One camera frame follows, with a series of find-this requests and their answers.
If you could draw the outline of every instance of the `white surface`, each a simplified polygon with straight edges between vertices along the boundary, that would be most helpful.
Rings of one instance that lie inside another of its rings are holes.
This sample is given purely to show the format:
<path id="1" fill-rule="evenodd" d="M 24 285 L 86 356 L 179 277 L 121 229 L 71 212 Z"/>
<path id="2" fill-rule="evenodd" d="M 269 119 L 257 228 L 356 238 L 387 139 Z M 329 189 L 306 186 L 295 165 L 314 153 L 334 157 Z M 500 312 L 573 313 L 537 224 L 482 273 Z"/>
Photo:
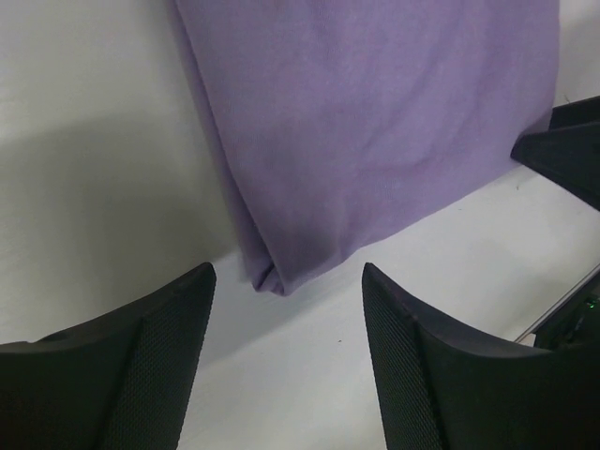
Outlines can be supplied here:
<path id="1" fill-rule="evenodd" d="M 600 4 L 565 1 L 562 18 L 557 100 L 598 95 Z M 292 297 L 254 293 L 227 254 L 231 226 L 161 0 L 3 2 L 0 119 L 1 342 L 217 260 L 184 449 L 384 449 L 365 261 L 504 338 L 600 263 L 600 215 L 517 169 Z"/>

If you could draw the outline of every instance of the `black mesh texture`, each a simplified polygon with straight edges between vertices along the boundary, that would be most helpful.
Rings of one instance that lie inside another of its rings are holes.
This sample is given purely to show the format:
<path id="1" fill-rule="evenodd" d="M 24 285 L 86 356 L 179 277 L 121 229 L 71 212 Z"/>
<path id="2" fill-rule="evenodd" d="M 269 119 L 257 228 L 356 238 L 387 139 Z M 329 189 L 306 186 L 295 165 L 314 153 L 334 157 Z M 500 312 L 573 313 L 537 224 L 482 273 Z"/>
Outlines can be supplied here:
<path id="1" fill-rule="evenodd" d="M 420 354 L 417 325 L 390 308 L 392 294 L 366 269 L 363 296 L 368 343 L 389 450 L 446 448 Z"/>
<path id="2" fill-rule="evenodd" d="M 97 448 L 177 447 L 212 303 L 214 272 L 204 273 L 143 318 Z"/>

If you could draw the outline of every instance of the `black plastic part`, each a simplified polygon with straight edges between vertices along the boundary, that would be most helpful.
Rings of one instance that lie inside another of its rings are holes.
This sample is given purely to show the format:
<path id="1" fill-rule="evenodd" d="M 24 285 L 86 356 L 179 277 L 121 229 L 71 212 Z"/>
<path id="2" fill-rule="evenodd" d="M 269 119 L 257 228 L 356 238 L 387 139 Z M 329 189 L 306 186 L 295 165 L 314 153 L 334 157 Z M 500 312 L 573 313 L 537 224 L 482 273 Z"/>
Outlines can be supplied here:
<path id="1" fill-rule="evenodd" d="M 557 106 L 552 110 L 550 129 L 574 127 L 600 121 L 600 97 Z"/>
<path id="2" fill-rule="evenodd" d="M 203 264 L 93 321 L 0 346 L 0 449 L 175 449 L 215 283 Z"/>
<path id="3" fill-rule="evenodd" d="M 487 335 L 372 264 L 363 295 L 389 449 L 598 448 L 598 341 L 550 352 Z"/>
<path id="4" fill-rule="evenodd" d="M 558 350 L 569 345 L 578 345 L 600 338 L 600 326 L 595 330 L 589 328 L 592 323 L 598 320 L 600 306 L 590 308 L 588 304 L 593 298 L 593 291 L 599 285 L 600 273 L 592 277 L 540 326 L 533 330 L 535 347 Z M 584 322 L 584 329 L 579 330 Z"/>
<path id="5" fill-rule="evenodd" d="M 520 138 L 511 157 L 600 210 L 600 97 L 555 108 L 550 130 Z"/>

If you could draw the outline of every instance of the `lavender fabric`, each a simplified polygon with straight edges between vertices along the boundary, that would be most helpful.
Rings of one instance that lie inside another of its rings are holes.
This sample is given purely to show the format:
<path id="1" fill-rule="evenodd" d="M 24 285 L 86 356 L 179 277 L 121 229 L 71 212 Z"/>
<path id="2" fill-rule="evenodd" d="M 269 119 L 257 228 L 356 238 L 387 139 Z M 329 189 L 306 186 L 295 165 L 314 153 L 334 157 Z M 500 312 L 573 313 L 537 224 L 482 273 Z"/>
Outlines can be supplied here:
<path id="1" fill-rule="evenodd" d="M 554 98 L 558 0 L 175 1 L 257 290 L 506 173 Z"/>

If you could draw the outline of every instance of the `black device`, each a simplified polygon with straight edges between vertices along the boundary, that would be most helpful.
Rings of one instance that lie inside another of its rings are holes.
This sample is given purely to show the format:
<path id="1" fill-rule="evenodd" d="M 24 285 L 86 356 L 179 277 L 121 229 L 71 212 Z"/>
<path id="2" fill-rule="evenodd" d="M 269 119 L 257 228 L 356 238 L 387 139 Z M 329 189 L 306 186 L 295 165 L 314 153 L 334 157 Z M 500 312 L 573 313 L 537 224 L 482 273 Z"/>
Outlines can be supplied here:
<path id="1" fill-rule="evenodd" d="M 493 337 L 372 264 L 365 320 L 390 450 L 600 448 L 600 341 L 556 351 Z"/>
<path id="2" fill-rule="evenodd" d="M 215 283 L 206 263 L 93 321 L 0 345 L 0 449 L 174 450 Z"/>
<path id="3" fill-rule="evenodd" d="M 554 108 L 549 130 L 520 138 L 511 157 L 600 210 L 600 97 Z M 600 267 L 530 330 L 556 350 L 600 338 Z"/>

